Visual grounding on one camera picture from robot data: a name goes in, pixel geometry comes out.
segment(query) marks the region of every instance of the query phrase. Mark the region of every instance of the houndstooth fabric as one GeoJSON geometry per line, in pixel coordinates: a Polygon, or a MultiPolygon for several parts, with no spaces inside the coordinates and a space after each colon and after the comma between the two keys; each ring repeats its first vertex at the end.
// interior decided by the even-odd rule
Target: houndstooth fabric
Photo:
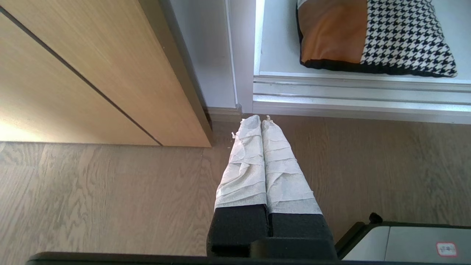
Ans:
{"type": "Polygon", "coordinates": [[[457,76],[456,63],[431,0],[367,0],[360,64],[457,76]]]}

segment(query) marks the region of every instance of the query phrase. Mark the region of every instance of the red sticker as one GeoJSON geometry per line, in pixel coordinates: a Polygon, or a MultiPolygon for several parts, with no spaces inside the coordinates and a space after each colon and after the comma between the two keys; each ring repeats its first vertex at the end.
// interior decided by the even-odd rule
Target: red sticker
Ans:
{"type": "Polygon", "coordinates": [[[458,250],[453,242],[437,242],[437,252],[440,257],[458,256],[458,250]]]}

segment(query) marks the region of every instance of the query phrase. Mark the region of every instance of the white wrapped object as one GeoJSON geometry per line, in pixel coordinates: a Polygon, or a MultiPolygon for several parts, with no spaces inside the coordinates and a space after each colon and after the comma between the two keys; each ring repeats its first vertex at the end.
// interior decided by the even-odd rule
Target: white wrapped object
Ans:
{"type": "Polygon", "coordinates": [[[270,116],[262,122],[269,213],[322,214],[291,145],[270,116]]]}
{"type": "Polygon", "coordinates": [[[267,204],[265,191],[265,162],[263,159],[260,117],[253,115],[240,122],[233,136],[227,165],[216,191],[218,207],[267,204]]]}

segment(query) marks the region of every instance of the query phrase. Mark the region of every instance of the cabinet door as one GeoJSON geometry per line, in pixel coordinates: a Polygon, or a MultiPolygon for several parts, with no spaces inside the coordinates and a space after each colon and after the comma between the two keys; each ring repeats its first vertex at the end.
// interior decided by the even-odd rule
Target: cabinet door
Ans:
{"type": "Polygon", "coordinates": [[[0,5],[162,145],[210,146],[209,123],[158,1],[0,5]]]}
{"type": "Polygon", "coordinates": [[[3,14],[0,141],[157,145],[3,14]]]}

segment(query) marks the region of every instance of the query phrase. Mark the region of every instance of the cushion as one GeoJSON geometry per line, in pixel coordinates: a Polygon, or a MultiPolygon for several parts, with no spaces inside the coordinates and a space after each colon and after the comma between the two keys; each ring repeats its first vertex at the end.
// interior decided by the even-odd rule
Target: cushion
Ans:
{"type": "Polygon", "coordinates": [[[431,0],[298,0],[300,63],[390,75],[457,76],[431,0]]]}

